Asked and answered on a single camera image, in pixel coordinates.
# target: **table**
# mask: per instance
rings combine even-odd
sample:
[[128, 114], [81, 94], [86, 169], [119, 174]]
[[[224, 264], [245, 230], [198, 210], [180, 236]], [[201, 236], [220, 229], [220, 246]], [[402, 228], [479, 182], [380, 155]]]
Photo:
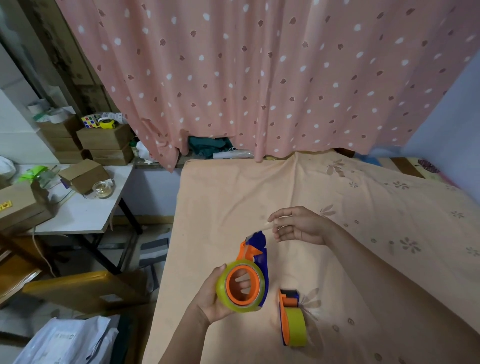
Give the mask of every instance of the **table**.
[[[65, 169], [69, 165], [59, 165], [60, 169]], [[13, 180], [25, 173], [33, 165], [17, 165], [17, 173]], [[61, 201], [65, 198], [65, 202], [58, 203], [60, 206], [56, 211], [55, 217], [47, 220], [35, 227], [35, 235], [67, 235], [81, 247], [85, 248], [92, 256], [103, 265], [110, 273], [121, 273], [121, 265], [125, 258], [129, 246], [126, 246], [119, 264], [114, 265], [107, 257], [105, 257], [98, 249], [102, 234], [107, 230], [109, 218], [116, 206], [125, 214], [126, 218], [133, 226], [137, 235], [142, 234], [142, 228], [129, 210], [121, 194], [129, 176], [132, 173], [133, 165], [127, 166], [104, 166], [110, 177], [115, 183], [112, 196], [106, 199], [88, 198], [81, 194], [73, 193], [71, 196], [65, 197], [70, 189], [63, 186], [62, 183], [55, 185], [49, 190], [49, 197], [53, 202]], [[90, 242], [83, 234], [93, 234], [94, 240]]]

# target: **blue wall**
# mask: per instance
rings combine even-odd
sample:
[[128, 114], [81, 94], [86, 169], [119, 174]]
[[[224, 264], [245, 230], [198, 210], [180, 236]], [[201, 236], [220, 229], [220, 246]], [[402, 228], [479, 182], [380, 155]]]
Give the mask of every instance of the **blue wall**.
[[480, 204], [480, 51], [403, 148], [370, 155], [425, 158]]

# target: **person's right hand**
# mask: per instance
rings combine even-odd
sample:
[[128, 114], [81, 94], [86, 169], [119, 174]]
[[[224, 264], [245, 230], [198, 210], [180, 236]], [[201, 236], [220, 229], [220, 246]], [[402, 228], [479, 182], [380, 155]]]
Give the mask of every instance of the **person's right hand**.
[[303, 206], [281, 208], [270, 215], [268, 222], [272, 221], [272, 232], [278, 242], [302, 240], [318, 245], [326, 244], [328, 235], [336, 225]]

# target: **beige bed sheet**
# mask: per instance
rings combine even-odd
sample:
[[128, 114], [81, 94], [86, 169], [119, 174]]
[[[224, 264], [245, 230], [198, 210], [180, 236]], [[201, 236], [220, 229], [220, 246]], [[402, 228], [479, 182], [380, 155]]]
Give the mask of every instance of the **beige bed sheet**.
[[[182, 171], [170, 249], [143, 364], [157, 364], [215, 266], [270, 213], [303, 205], [362, 244], [480, 330], [480, 208], [461, 190], [346, 158], [191, 161]], [[331, 251], [266, 234], [270, 289], [257, 312], [208, 330], [202, 363], [403, 363]], [[284, 347], [277, 289], [301, 293], [309, 344]]]

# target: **table top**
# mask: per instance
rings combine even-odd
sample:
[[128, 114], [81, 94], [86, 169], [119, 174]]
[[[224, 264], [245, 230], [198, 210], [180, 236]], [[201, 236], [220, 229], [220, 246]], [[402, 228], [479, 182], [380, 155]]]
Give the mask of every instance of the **table top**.
[[[61, 169], [67, 168], [68, 164], [59, 165]], [[25, 173], [27, 169], [33, 165], [16, 165], [17, 173], [13, 180]], [[56, 212], [55, 217], [47, 220], [35, 227], [35, 235], [54, 235], [54, 234], [87, 234], [87, 233], [103, 233], [108, 226], [110, 214], [117, 206], [121, 198], [123, 187], [132, 172], [133, 165], [128, 166], [104, 166], [105, 170], [113, 179], [115, 188], [112, 196], [100, 199], [84, 197], [81, 194], [72, 192], [71, 196], [66, 197], [66, 201]], [[60, 201], [66, 194], [71, 191], [63, 186], [62, 183], [57, 184], [49, 190], [49, 198], [53, 201]]]

